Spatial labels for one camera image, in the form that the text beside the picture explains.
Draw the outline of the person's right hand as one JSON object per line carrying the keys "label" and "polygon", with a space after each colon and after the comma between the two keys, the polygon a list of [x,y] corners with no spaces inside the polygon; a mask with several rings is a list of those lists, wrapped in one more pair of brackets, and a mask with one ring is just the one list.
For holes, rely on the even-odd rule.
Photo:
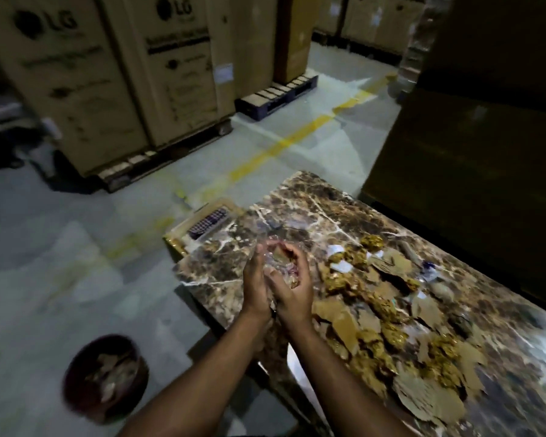
{"label": "person's right hand", "polygon": [[272,267],[264,269],[264,278],[277,304],[277,316],[288,334],[312,330],[313,283],[290,288],[282,274]]}

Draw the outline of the clear plastic packet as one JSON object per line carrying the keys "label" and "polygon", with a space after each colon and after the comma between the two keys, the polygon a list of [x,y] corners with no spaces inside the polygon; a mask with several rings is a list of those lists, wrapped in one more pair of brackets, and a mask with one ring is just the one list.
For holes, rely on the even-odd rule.
{"label": "clear plastic packet", "polygon": [[264,263],[282,274],[290,288],[299,285],[298,260],[295,254],[287,250],[284,242],[276,235],[259,234],[256,242],[263,245]]}

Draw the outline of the person's right forearm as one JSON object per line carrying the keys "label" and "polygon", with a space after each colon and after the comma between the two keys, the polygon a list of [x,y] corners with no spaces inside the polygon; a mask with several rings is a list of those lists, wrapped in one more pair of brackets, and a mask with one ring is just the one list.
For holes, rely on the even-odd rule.
{"label": "person's right forearm", "polygon": [[335,437],[413,437],[411,430],[350,372],[312,323],[288,323],[289,341]]}

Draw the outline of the person's left forearm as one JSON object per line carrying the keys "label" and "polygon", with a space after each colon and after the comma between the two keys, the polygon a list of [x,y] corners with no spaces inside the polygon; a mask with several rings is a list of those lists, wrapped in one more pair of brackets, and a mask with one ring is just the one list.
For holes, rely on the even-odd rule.
{"label": "person's left forearm", "polygon": [[262,348],[270,321],[268,306],[242,309],[209,351],[132,416],[117,437],[211,437]]}

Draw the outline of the yellow tray with beads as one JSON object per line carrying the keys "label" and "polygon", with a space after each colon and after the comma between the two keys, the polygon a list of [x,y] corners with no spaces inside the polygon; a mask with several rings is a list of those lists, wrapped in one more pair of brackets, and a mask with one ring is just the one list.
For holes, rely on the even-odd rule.
{"label": "yellow tray with beads", "polygon": [[234,221],[245,208],[228,198],[218,198],[193,212],[187,219],[170,228],[162,237],[174,263],[194,252],[212,233]]}

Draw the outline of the pile of brown card pieces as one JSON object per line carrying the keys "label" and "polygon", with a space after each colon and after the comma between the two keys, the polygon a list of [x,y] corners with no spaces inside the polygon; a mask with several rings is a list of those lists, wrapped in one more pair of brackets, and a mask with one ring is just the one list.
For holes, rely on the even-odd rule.
{"label": "pile of brown card pieces", "polygon": [[416,419],[454,425],[484,393],[480,330],[451,310],[453,292],[428,282],[398,250],[330,243],[316,263],[316,330],[379,397],[393,395]]}

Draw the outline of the pile of gold jewellery pieces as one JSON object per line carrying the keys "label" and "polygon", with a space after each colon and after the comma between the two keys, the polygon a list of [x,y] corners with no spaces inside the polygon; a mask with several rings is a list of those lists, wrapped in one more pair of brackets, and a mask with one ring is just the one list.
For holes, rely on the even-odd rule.
{"label": "pile of gold jewellery pieces", "polygon": [[[459,338],[447,329],[437,301],[421,291],[413,263],[387,248],[379,235],[338,243],[345,252],[317,262],[320,295],[313,303],[316,328],[349,370],[385,398],[402,371],[466,390]],[[345,260],[348,274],[329,268]]]}

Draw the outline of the long wooden pallet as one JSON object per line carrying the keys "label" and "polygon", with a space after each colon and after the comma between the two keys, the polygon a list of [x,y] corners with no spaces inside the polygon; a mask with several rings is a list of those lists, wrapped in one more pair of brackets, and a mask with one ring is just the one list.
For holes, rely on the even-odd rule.
{"label": "long wooden pallet", "polygon": [[180,141],[134,155],[102,170],[95,177],[104,190],[114,193],[227,136],[232,130],[231,118],[227,117]]}

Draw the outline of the plain tall cardboard box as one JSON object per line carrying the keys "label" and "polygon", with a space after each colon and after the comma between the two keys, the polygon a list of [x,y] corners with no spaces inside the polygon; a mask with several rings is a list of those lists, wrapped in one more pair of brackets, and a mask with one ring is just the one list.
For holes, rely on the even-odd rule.
{"label": "plain tall cardboard box", "polygon": [[271,86],[278,0],[205,0],[218,99],[237,99]]}

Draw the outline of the large printed cardboard box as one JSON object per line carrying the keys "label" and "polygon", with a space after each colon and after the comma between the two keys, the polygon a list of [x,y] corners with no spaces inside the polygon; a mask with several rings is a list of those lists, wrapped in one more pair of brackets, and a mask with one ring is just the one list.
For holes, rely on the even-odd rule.
{"label": "large printed cardboard box", "polygon": [[0,0],[0,68],[82,176],[148,148],[95,0]]}
{"label": "large printed cardboard box", "polygon": [[231,0],[96,0],[151,143],[234,114]]}

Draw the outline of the large dark cardboard box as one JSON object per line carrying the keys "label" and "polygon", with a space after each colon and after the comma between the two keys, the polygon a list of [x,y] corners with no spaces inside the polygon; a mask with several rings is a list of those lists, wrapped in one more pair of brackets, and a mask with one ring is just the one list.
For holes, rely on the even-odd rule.
{"label": "large dark cardboard box", "polygon": [[546,0],[452,0],[361,189],[546,309]]}

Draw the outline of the narrow orange-brown cardboard box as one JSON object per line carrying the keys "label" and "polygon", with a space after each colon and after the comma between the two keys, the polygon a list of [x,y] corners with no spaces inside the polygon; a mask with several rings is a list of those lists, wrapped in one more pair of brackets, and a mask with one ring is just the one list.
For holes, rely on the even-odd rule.
{"label": "narrow orange-brown cardboard box", "polygon": [[306,72],[321,0],[278,0],[274,82],[286,84]]}

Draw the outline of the clear plastic wrapped stack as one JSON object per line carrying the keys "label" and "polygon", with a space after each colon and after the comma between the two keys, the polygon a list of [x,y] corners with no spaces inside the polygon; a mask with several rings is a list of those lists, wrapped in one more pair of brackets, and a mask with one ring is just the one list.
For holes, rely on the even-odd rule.
{"label": "clear plastic wrapped stack", "polygon": [[427,55],[435,42],[444,14],[424,13],[416,23],[388,94],[401,105],[417,84]]}

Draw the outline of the row of distant cardboard boxes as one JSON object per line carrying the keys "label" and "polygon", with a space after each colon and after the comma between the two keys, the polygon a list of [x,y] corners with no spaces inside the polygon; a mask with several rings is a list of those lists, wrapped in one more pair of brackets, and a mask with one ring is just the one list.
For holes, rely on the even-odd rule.
{"label": "row of distant cardboard boxes", "polygon": [[314,31],[402,56],[427,0],[321,0]]}

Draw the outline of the dark equipment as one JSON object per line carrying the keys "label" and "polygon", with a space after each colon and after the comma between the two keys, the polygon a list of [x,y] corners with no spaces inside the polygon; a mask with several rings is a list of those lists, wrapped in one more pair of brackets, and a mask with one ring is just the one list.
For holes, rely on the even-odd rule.
{"label": "dark equipment", "polygon": [[25,166],[25,160],[17,150],[35,148],[42,143],[43,137],[44,132],[0,69],[0,169]]}

